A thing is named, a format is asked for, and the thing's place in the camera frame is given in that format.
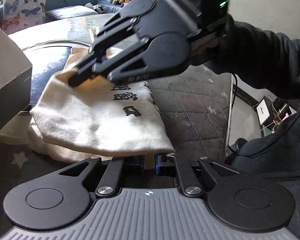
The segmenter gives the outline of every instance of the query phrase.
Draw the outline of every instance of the hand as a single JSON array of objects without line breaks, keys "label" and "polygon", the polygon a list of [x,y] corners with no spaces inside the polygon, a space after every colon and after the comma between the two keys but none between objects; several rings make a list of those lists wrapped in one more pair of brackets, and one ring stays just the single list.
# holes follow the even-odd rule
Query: hand
[{"label": "hand", "polygon": [[206,63],[210,59],[209,49],[219,45],[219,38],[215,38],[199,46],[192,46],[190,52],[189,63],[194,66],[199,66]]}]

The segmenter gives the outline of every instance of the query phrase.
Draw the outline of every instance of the metal pivot screw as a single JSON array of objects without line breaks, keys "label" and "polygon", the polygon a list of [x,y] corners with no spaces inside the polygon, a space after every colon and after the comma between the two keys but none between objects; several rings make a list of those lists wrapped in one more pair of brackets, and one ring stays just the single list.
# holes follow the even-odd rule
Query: metal pivot screw
[{"label": "metal pivot screw", "polygon": [[98,71],[97,69],[98,69],[98,64],[97,63],[93,64],[91,68],[92,72],[97,72]]},{"label": "metal pivot screw", "polygon": [[109,73],[109,75],[108,75],[108,80],[109,80],[109,81],[112,81],[112,80],[113,80],[113,75],[112,75],[112,73]]},{"label": "metal pivot screw", "polygon": [[148,41],[149,41],[149,38],[148,37],[144,37],[144,38],[142,38],[141,43],[142,44],[146,44]]},{"label": "metal pivot screw", "polygon": [[104,186],[104,187],[100,187],[98,188],[98,193],[102,194],[102,195],[107,195],[113,192],[113,188],[109,187],[109,186]]},{"label": "metal pivot screw", "polygon": [[187,187],[186,188],[186,192],[190,195],[195,195],[195,194],[199,194],[201,192],[201,189],[199,187]]},{"label": "metal pivot screw", "polygon": [[132,18],[132,19],[130,20],[130,23],[134,23],[136,20],[137,20],[137,18]]}]

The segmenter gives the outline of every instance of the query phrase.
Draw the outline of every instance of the panda plush toy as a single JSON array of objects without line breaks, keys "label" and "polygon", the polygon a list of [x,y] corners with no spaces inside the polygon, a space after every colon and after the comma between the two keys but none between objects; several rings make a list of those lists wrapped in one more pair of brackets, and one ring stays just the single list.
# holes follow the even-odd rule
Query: panda plush toy
[{"label": "panda plush toy", "polygon": [[104,12],[104,8],[101,5],[99,5],[99,4],[92,5],[92,3],[87,3],[85,5],[85,7],[88,7],[90,9],[96,11],[98,14],[103,14],[103,12]]}]

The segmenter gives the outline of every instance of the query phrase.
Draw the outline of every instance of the star pattern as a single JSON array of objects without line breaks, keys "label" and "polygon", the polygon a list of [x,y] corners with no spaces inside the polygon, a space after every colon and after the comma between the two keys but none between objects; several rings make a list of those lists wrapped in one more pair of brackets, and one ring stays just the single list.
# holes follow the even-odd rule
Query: star pattern
[{"label": "star pattern", "polygon": [[19,154],[13,153],[13,161],[11,164],[18,164],[19,169],[22,168],[23,163],[28,161],[29,159],[25,156],[25,152],[21,152]]},{"label": "star pattern", "polygon": [[225,92],[222,92],[221,95],[224,96],[225,98],[228,98],[228,95]]},{"label": "star pattern", "polygon": [[215,109],[212,109],[211,106],[207,107],[210,113],[217,114]]}]

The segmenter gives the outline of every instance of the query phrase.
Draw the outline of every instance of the white cloth bag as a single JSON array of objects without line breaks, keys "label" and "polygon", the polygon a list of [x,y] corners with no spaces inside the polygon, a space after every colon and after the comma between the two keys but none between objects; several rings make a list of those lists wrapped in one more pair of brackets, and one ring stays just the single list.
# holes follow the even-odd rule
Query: white cloth bag
[{"label": "white cloth bag", "polygon": [[36,145],[40,143],[33,142],[40,138],[44,143],[73,150],[75,158],[69,156],[69,151],[65,154],[64,149],[53,150],[53,154],[47,149],[42,152],[70,162],[91,154],[131,156],[174,152],[146,82],[114,86],[98,76],[76,88],[68,86],[75,73],[71,69],[86,54],[87,49],[72,48],[64,70],[50,78],[31,110],[30,147],[38,151]]}]

